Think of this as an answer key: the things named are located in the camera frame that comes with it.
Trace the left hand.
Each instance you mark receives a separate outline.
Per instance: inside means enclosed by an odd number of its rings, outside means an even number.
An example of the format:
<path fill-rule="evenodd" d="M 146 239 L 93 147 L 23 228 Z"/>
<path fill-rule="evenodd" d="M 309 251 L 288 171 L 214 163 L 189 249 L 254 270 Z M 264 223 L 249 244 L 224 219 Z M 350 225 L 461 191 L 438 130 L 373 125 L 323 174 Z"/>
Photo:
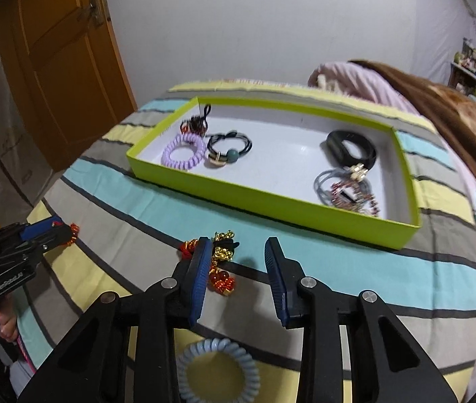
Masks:
<path fill-rule="evenodd" d="M 7 342 L 15 342 L 18 337 L 17 315 L 15 302 L 11 294 L 0 301 L 0 338 Z"/>

